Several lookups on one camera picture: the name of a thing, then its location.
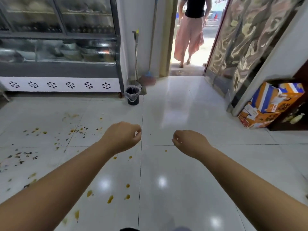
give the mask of refrigerated display case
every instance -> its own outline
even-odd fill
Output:
[[[6,91],[124,92],[116,0],[0,0]]]

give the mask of snowflake pattern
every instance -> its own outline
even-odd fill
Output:
[[[48,82],[47,85],[53,89],[57,87],[57,85],[54,82]]]
[[[103,88],[109,89],[110,87],[111,87],[111,86],[110,86],[109,83],[106,83],[106,82],[103,83]]]
[[[11,86],[14,87],[14,88],[19,88],[19,87],[20,87],[20,86],[18,85],[18,83],[13,82],[13,81],[10,81],[10,82],[9,82],[9,85],[11,85]]]
[[[73,89],[75,87],[74,83],[72,83],[72,82],[67,82],[66,86],[71,88],[71,89]]]
[[[31,82],[30,81],[28,84],[29,84],[30,87],[33,87],[33,88],[38,88],[39,87],[35,82]]]
[[[84,85],[85,85],[86,88],[89,88],[89,89],[93,88],[92,83],[85,82]]]

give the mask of cardboard box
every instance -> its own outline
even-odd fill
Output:
[[[251,102],[244,107],[238,118],[248,129],[264,128],[274,121],[281,113],[261,113],[257,108],[252,107]]]
[[[305,93],[301,83],[282,83],[275,87],[264,82],[251,99],[261,113],[283,112]]]

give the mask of woman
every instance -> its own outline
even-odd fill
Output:
[[[183,6],[187,2],[187,10],[183,16]],[[211,11],[212,0],[181,0],[179,5],[180,28],[175,38],[174,58],[184,66],[185,51],[188,47],[187,65],[192,55],[203,45],[203,28]]]

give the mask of person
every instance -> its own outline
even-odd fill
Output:
[[[187,2],[187,10],[183,16],[183,7]],[[174,58],[184,66],[185,51],[188,47],[187,65],[192,55],[203,45],[203,28],[212,8],[212,0],[181,0],[179,4],[180,27],[175,38]]]
[[[1,231],[54,230],[104,164],[140,140],[139,125],[111,125],[101,140],[3,202]],[[177,130],[172,142],[208,168],[257,230],[307,230],[307,206],[215,149],[203,135]]]

